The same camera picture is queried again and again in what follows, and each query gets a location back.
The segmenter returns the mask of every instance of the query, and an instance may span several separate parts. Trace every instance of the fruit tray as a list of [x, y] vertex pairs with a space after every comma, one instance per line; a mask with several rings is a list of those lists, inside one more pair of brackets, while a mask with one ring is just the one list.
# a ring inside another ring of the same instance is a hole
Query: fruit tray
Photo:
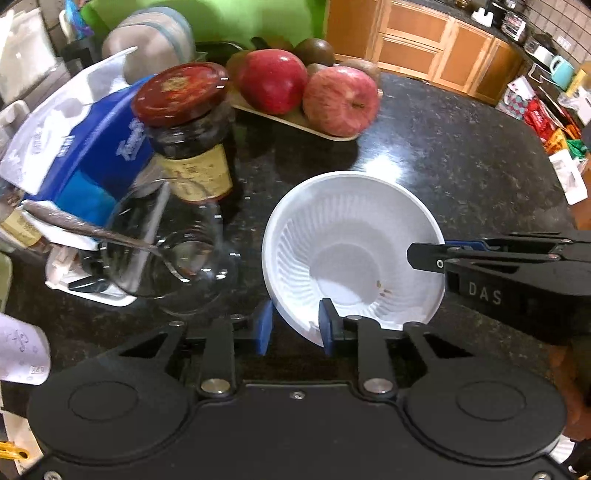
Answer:
[[349, 140], [355, 140], [359, 136], [359, 134], [357, 134], [352, 137], [333, 137], [332, 135], [327, 135], [323, 132], [315, 130], [312, 128], [310, 122], [304, 116], [300, 108], [294, 108], [291, 112], [281, 116], [269, 115], [267, 113], [260, 112], [251, 107], [242, 97], [242, 95], [240, 95], [240, 92], [238, 92], [238, 90], [236, 90], [233, 86], [229, 89], [228, 97], [226, 99], [232, 104], [234, 108], [238, 108], [239, 110], [255, 113], [257, 115], [270, 118], [271, 120], [281, 122], [282, 124], [291, 125], [292, 127], [299, 128], [300, 130], [310, 132], [311, 134], [318, 135], [319, 137], [327, 138], [328, 140], [333, 140], [335, 142], [348, 142]]

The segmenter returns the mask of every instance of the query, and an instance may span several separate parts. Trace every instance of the mug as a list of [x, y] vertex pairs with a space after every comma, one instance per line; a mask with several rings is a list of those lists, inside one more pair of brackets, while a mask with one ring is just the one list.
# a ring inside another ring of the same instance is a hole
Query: mug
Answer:
[[566, 91], [574, 75], [574, 67], [560, 55], [556, 55], [550, 63], [552, 80]]

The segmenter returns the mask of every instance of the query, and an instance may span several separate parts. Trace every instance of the kitchen cabinet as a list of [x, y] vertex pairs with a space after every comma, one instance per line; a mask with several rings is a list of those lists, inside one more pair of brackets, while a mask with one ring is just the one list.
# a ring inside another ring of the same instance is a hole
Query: kitchen cabinet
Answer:
[[496, 38], [468, 94], [496, 105], [521, 64], [521, 56], [510, 45]]
[[420, 79], [431, 79], [441, 59], [441, 50], [380, 34], [372, 61], [383, 70]]
[[462, 22], [455, 22], [433, 83], [467, 93], [480, 69], [492, 36]]
[[420, 5], [386, 1], [380, 33], [443, 49], [453, 18]]
[[370, 59], [379, 21], [381, 0], [328, 0], [325, 38], [337, 60]]
[[404, 0], [329, 0], [326, 39], [337, 60], [372, 60], [496, 104], [522, 64], [512, 46], [478, 27]]

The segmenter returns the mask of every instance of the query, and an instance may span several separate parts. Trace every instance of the red jar lid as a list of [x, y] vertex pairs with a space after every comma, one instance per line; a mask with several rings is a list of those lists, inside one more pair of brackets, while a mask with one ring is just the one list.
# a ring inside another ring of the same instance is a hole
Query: red jar lid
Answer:
[[150, 127], [174, 127], [205, 115], [226, 96], [228, 73], [217, 63], [178, 65], [148, 80], [131, 103]]

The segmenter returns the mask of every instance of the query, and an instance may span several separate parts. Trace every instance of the jar label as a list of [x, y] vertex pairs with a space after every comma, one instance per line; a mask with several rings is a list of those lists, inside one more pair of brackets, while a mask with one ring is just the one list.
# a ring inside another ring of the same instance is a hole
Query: jar label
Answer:
[[12, 213], [0, 223], [0, 228], [10, 233], [26, 247], [35, 245], [42, 237], [41, 232], [27, 222], [27, 219], [20, 210], [13, 210]]
[[[172, 160], [155, 154], [159, 165], [171, 177], [181, 177], [193, 180], [201, 184], [211, 197], [218, 198], [227, 194], [232, 189], [232, 179], [228, 170], [228, 161], [222, 144], [218, 144], [211, 150], [197, 155], [197, 157]], [[189, 202], [205, 200], [201, 190], [175, 188], [175, 194]]]

